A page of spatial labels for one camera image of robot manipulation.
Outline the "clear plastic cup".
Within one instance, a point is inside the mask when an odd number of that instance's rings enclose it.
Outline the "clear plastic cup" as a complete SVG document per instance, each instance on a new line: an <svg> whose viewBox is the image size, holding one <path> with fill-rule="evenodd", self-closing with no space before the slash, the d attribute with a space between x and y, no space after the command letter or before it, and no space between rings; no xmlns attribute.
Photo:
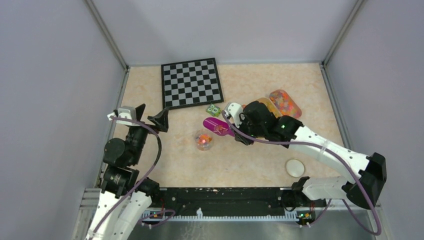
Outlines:
<svg viewBox="0 0 424 240"><path fill-rule="evenodd" d="M201 129L195 132L194 142L198 150L208 151L213 147L214 138L209 130Z"/></svg>

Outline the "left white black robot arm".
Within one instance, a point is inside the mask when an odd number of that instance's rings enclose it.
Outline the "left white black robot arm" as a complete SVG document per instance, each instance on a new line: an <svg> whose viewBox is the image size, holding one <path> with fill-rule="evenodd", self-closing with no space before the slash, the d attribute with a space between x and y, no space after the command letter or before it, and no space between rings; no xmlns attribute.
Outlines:
<svg viewBox="0 0 424 240"><path fill-rule="evenodd" d="M148 207L160 202L159 184L148 178L162 153L160 132L169 129L169 108L148 116L149 124L142 122L146 105L119 107L107 115L109 121L127 126L124 139L112 138L104 146L103 163L106 170L100 183L99 200L87 240L126 240ZM141 179L134 169L141 158L149 134L156 137L158 151L152 166Z"/></svg>

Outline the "magenta plastic scoop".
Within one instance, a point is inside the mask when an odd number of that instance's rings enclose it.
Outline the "magenta plastic scoop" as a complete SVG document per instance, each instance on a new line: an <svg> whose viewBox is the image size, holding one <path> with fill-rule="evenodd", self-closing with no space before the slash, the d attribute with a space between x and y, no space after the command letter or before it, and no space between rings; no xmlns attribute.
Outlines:
<svg viewBox="0 0 424 240"><path fill-rule="evenodd" d="M225 121L222 121L216 117L207 117L203 120L202 124L206 129L210 130L218 136L223 137L228 135L233 138L235 137L231 127Z"/></svg>

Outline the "white round lid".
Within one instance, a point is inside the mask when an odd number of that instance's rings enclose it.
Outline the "white round lid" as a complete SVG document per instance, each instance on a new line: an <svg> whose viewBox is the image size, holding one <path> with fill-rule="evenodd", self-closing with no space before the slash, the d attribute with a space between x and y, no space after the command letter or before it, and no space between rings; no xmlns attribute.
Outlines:
<svg viewBox="0 0 424 240"><path fill-rule="evenodd" d="M299 178L304 175L305 166L297 159L289 159L285 163L285 170L291 177Z"/></svg>

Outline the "pink lollipop candy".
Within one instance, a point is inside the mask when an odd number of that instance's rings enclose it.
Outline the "pink lollipop candy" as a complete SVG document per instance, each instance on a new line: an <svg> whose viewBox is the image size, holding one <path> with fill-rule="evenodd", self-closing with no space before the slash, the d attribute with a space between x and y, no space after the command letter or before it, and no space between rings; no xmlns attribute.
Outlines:
<svg viewBox="0 0 424 240"><path fill-rule="evenodd" d="M222 125L217 125L214 127L214 130L219 133L219 134L224 134L226 132L226 128L223 127Z"/></svg>

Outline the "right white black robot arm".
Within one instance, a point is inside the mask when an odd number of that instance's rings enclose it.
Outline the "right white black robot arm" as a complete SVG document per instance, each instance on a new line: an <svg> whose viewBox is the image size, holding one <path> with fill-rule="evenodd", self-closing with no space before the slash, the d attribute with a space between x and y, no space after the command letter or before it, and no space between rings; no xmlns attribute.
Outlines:
<svg viewBox="0 0 424 240"><path fill-rule="evenodd" d="M313 132L300 120L275 116L259 101L247 106L231 102L225 108L226 118L232 118L235 139L245 145L260 142L280 145L309 155L339 173L337 177L302 177L292 184L293 200L307 206L320 199L349 200L363 209L371 209L387 181L386 158L355 152Z"/></svg>

